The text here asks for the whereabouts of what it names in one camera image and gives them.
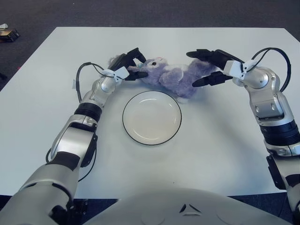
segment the small object on floor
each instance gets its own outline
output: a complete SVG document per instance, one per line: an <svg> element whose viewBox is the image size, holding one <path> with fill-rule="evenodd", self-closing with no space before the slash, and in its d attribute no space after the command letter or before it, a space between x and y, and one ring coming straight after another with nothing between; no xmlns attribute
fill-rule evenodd
<svg viewBox="0 0 300 225"><path fill-rule="evenodd" d="M0 29L0 43L16 41L19 36L16 29Z"/></svg>
<svg viewBox="0 0 300 225"><path fill-rule="evenodd" d="M216 67L199 59L189 65L168 65L166 59L158 57L146 60L139 67L129 66L127 69L134 72L147 72L148 76L142 78L145 83L165 87L177 95L180 103L185 103L196 92L192 83L203 76L210 75Z"/></svg>
<svg viewBox="0 0 300 225"><path fill-rule="evenodd" d="M1 78L2 80L6 80L8 77L5 76L4 74L0 73L0 78Z"/></svg>
<svg viewBox="0 0 300 225"><path fill-rule="evenodd" d="M0 25L0 29L7 29L8 25L6 23Z"/></svg>

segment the plush toy ear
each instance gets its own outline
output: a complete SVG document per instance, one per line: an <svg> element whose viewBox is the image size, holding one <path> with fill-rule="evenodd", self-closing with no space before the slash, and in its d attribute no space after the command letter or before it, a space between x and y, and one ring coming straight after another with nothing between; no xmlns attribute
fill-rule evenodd
<svg viewBox="0 0 300 225"><path fill-rule="evenodd" d="M127 70L131 70L131 71L133 71L133 72L138 72L138 71L140 71L139 67L133 67L133 66L129 66L129 67L127 68Z"/></svg>

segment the black joint cover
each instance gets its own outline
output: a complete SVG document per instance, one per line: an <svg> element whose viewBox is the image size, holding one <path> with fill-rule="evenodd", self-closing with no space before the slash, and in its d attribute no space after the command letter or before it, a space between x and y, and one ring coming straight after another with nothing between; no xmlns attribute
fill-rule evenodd
<svg viewBox="0 0 300 225"><path fill-rule="evenodd" d="M300 174L292 174L292 175L288 175L286 178L287 183L289 184L289 186L294 187L297 184L300 184Z"/></svg>
<svg viewBox="0 0 300 225"><path fill-rule="evenodd" d="M92 138L92 141L90 142L89 147L88 147L88 149L85 153L85 156L84 156L84 158L81 162L80 167L86 167L90 164L90 162L93 158L95 149L97 147L97 140L98 140L98 136L94 134L93 138Z"/></svg>
<svg viewBox="0 0 300 225"><path fill-rule="evenodd" d="M267 161L269 164L269 172L271 174L271 177L273 179L273 182L275 184L275 186L279 189L279 190L286 190L285 188L285 183L283 182L280 172L277 168L277 165L273 159L273 156L269 155L267 156Z"/></svg>
<svg viewBox="0 0 300 225"><path fill-rule="evenodd" d="M300 134L295 120L280 126L260 126L260 128L268 144L285 146L300 142Z"/></svg>
<svg viewBox="0 0 300 225"><path fill-rule="evenodd" d="M93 103L81 103L79 104L74 114L89 116L98 122L101 113L102 110L98 105L95 105Z"/></svg>
<svg viewBox="0 0 300 225"><path fill-rule="evenodd" d="M73 171L77 167L79 160L79 156L75 154L60 151L56 154L55 158L46 165L63 165Z"/></svg>

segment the plush toy head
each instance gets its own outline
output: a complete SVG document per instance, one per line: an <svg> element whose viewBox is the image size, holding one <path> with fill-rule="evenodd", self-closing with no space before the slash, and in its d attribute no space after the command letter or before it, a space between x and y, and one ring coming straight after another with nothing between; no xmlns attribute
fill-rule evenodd
<svg viewBox="0 0 300 225"><path fill-rule="evenodd" d="M148 76L142 78L142 80L147 84L161 86L159 83L159 78L164 72L165 66L167 65L168 63L166 59L157 57L155 59L146 60L140 67L129 66L127 69L132 70L134 72L147 72Z"/></svg>

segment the white cable clip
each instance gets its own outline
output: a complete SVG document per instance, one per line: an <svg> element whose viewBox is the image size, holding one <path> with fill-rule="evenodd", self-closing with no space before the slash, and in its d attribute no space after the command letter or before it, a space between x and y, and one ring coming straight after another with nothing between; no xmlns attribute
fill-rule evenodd
<svg viewBox="0 0 300 225"><path fill-rule="evenodd" d="M111 69L105 69L102 71L102 73L106 76L114 77L114 80L119 83L122 80L124 80L126 77L129 76L129 72L125 67L121 67L120 69L117 69L116 71L112 71Z"/></svg>
<svg viewBox="0 0 300 225"><path fill-rule="evenodd" d="M227 76L232 76L240 80L244 80L246 73L250 70L257 62L254 60L249 60L245 63L240 63L235 60L230 60L226 62L223 74Z"/></svg>

